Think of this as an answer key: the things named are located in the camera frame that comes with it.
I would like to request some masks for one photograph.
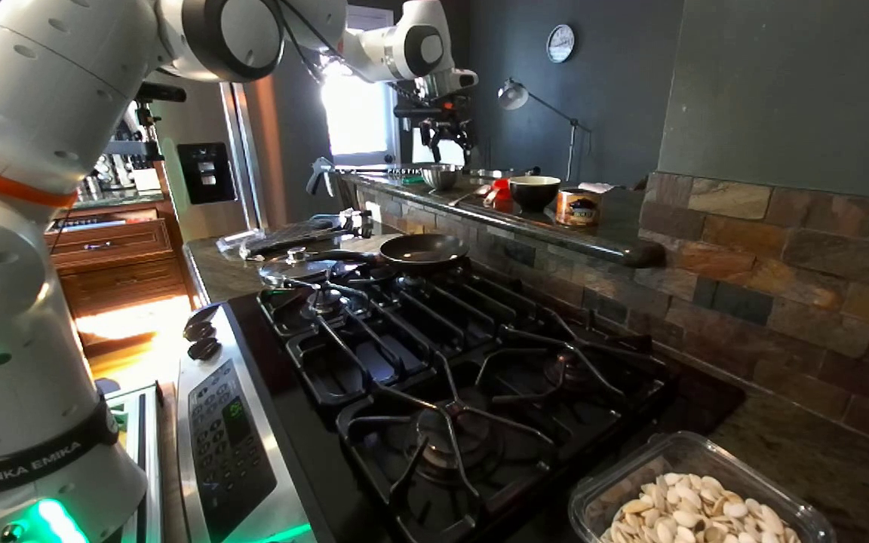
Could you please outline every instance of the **robotic arm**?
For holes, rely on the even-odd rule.
[[[394,28],[370,34],[344,30],[342,0],[0,4],[0,539],[56,507],[81,539],[108,539],[145,492],[51,268],[51,211],[77,200],[151,71],[260,80],[287,39],[368,83],[414,80],[429,99],[476,83],[452,63],[437,0],[407,0]]]

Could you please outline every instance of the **window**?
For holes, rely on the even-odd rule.
[[[346,5],[346,28],[370,30],[393,25],[393,13]],[[390,84],[368,84],[344,63],[322,71],[321,99],[327,108],[327,130],[335,163],[382,163],[394,156],[394,90]]]

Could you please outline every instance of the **wooden floor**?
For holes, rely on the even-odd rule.
[[[106,392],[175,383],[190,315],[190,295],[162,295],[77,317],[95,380]]]

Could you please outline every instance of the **oven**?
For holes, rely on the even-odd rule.
[[[571,484],[679,391],[643,340],[469,261],[304,264],[199,312],[186,340],[192,539],[571,539]]]

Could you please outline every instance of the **kitchen counter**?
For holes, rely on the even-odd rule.
[[[257,264],[224,258],[214,240],[185,246],[196,308],[260,291]]]
[[[255,268],[224,261],[211,241],[192,241],[185,252],[192,278],[199,278],[196,284],[203,284],[203,292],[211,303],[257,292],[260,284]],[[660,352],[667,360],[677,357],[679,365],[702,369],[709,378],[730,383],[709,365],[681,360],[663,346]],[[832,425],[788,398],[743,383],[734,383],[734,391],[739,391],[739,409],[724,419],[706,419],[706,402],[714,402],[714,392],[706,386],[684,386],[677,411],[696,419],[709,441],[720,444],[790,496],[814,505],[832,523],[840,539],[869,543],[869,437]],[[512,539],[573,539],[563,507],[568,496],[562,505],[547,507],[551,510],[548,524],[533,524],[542,530],[518,530]]]

